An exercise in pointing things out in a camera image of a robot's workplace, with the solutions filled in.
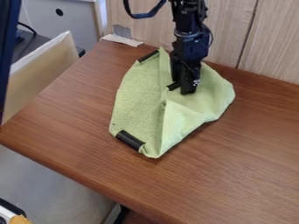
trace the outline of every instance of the green cloth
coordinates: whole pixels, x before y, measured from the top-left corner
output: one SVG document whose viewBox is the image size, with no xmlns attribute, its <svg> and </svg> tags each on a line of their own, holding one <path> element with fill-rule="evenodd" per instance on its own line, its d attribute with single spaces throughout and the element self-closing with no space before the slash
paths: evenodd
<svg viewBox="0 0 299 224">
<path fill-rule="evenodd" d="M 118 89 L 109 132 L 115 137 L 127 131 L 145 142 L 140 153 L 159 158 L 203 123 L 219 119 L 235 97 L 233 85 L 204 63 L 195 94 L 170 91 L 171 83 L 164 49 L 143 63 L 137 61 Z"/>
</svg>

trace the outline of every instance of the desk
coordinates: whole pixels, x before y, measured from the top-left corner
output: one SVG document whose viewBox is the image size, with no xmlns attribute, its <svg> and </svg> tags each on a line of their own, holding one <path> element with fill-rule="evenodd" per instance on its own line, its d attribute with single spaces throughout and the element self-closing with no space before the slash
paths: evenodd
<svg viewBox="0 0 299 224">
<path fill-rule="evenodd" d="M 160 159 L 108 133 L 116 90 L 154 50 L 103 41 L 3 126 L 0 143 L 159 223 L 298 223 L 299 87 L 210 64 L 237 97 Z"/>
<path fill-rule="evenodd" d="M 24 57 L 25 55 L 27 55 L 28 53 L 33 52 L 34 50 L 36 50 L 37 48 L 39 48 L 40 46 L 42 46 L 43 44 L 45 44 L 46 42 L 49 42 L 51 40 L 50 38 L 47 38 L 47 37 L 44 37 L 41 35 L 37 35 L 34 38 L 34 40 L 31 41 L 32 36 L 33 36 L 32 32 L 28 32 L 28 31 L 22 32 L 22 38 L 24 38 L 24 40 L 15 46 L 13 56 L 12 56 L 12 63 L 17 62 L 20 59 L 20 53 L 27 47 L 29 42 L 31 42 L 31 43 L 30 43 L 30 45 L 28 45 L 27 49 L 24 51 L 21 58 Z M 79 54 L 79 57 L 82 57 L 85 54 L 85 50 L 78 46 L 77 46 L 77 52 Z"/>
</svg>

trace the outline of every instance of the chair backrest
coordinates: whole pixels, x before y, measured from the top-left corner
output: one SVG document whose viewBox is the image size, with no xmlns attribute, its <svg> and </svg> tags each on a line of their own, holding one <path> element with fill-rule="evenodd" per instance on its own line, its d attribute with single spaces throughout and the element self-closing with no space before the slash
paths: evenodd
<svg viewBox="0 0 299 224">
<path fill-rule="evenodd" d="M 2 125 L 79 58 L 67 31 L 11 66 Z"/>
</svg>

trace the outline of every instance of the cable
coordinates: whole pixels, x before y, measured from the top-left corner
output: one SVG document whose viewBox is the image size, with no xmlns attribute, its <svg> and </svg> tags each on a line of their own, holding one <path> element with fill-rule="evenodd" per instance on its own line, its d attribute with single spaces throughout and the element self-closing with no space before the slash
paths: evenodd
<svg viewBox="0 0 299 224">
<path fill-rule="evenodd" d="M 37 33 L 33 28 L 31 28 L 29 25 L 27 25 L 27 24 L 23 24 L 23 23 L 21 23 L 21 22 L 17 22 L 17 23 L 18 23 L 19 25 L 22 25 L 23 27 L 27 28 L 28 30 L 32 31 L 33 34 L 34 34 L 34 36 L 38 35 L 38 33 Z"/>
<path fill-rule="evenodd" d="M 38 33 L 31 28 L 29 25 L 27 24 L 23 24 L 21 22 L 18 22 L 19 25 L 22 25 L 23 27 L 27 28 L 28 30 L 30 30 L 31 32 L 33 32 L 33 36 L 32 38 L 29 40 L 28 44 L 24 47 L 24 49 L 20 52 L 20 54 L 18 55 L 18 59 L 20 60 L 22 58 L 22 55 L 25 53 L 25 51 L 28 49 L 28 47 L 30 46 L 30 44 L 32 43 L 32 41 L 35 39 L 35 37 L 38 35 Z"/>
</svg>

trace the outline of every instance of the wooden wall panel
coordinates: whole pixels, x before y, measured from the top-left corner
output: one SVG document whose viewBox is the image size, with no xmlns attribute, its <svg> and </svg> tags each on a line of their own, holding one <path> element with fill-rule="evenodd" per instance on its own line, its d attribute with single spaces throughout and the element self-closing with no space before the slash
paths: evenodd
<svg viewBox="0 0 299 224">
<path fill-rule="evenodd" d="M 236 67 L 250 27 L 257 0 L 209 0 L 209 18 L 206 23 L 212 29 L 215 41 L 207 60 Z M 133 12 L 145 12 L 157 0 L 130 0 Z M 152 46 L 171 49 L 173 22 L 170 4 L 150 19 L 135 20 L 125 12 L 122 1 L 108 0 L 108 26 L 121 25 L 131 30 L 132 38 Z"/>
<path fill-rule="evenodd" d="M 239 68 L 299 83 L 298 10 L 298 0 L 260 0 Z"/>
</svg>

